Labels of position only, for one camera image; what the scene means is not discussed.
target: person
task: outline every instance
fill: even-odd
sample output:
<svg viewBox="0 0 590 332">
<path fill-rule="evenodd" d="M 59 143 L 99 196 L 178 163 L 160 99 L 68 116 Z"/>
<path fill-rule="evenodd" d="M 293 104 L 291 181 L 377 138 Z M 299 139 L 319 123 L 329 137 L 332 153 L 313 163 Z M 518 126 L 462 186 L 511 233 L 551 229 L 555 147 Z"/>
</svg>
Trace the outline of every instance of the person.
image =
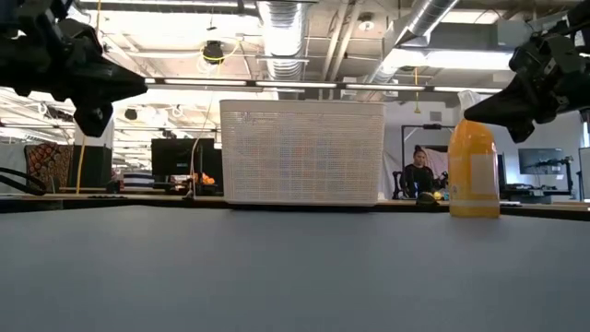
<svg viewBox="0 0 590 332">
<path fill-rule="evenodd" d="M 420 147 L 414 148 L 414 162 L 404 168 L 404 185 L 407 196 L 416 198 L 419 193 L 431 193 L 434 174 L 426 166 L 426 152 Z"/>
</svg>

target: desk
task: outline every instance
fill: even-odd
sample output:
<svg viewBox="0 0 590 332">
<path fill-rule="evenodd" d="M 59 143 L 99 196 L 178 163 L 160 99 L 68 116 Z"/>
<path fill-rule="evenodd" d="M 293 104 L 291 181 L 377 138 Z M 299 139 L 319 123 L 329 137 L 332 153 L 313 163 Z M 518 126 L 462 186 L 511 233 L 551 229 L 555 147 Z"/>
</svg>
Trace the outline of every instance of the desk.
<svg viewBox="0 0 590 332">
<path fill-rule="evenodd" d="M 590 223 L 109 207 L 0 215 L 16 331 L 587 331 Z"/>
</svg>

